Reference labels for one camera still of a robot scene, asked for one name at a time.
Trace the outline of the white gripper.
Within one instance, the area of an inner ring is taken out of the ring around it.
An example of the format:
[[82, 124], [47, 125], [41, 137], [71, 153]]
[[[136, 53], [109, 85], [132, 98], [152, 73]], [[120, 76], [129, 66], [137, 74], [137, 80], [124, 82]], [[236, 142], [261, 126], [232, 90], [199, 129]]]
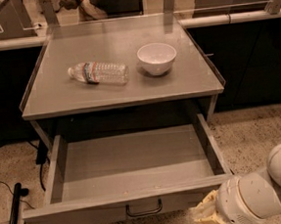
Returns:
[[197, 224], [262, 224], [265, 219], [281, 212], [281, 201], [276, 194], [267, 170], [258, 170], [231, 179], [212, 190], [193, 208]]

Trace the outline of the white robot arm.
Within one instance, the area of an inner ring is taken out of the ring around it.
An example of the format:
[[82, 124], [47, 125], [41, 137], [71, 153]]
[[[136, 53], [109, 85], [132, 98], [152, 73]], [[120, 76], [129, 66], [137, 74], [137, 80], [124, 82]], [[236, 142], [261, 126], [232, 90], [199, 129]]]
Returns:
[[256, 172], [234, 175], [194, 208], [198, 224], [262, 224], [281, 214], [281, 144]]

